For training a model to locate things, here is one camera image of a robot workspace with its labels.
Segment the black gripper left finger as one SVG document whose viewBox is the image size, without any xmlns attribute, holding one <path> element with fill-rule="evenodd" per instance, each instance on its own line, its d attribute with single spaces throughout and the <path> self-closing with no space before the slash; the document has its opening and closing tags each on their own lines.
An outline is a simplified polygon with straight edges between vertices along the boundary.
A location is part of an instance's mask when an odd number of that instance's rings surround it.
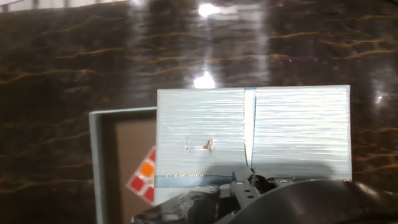
<svg viewBox="0 0 398 224">
<path fill-rule="evenodd" d="M 231 182 L 195 187 L 133 218 L 138 224 L 229 223 L 260 196 L 252 169 L 232 173 Z"/>
</svg>

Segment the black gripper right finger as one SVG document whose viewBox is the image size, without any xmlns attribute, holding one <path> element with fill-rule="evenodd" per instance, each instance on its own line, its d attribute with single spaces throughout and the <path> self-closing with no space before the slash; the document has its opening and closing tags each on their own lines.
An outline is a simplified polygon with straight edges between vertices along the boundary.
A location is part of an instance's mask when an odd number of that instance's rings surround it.
<svg viewBox="0 0 398 224">
<path fill-rule="evenodd" d="M 260 196 L 229 223 L 397 223 L 397 194 L 361 182 L 256 176 L 254 186 Z"/>
</svg>

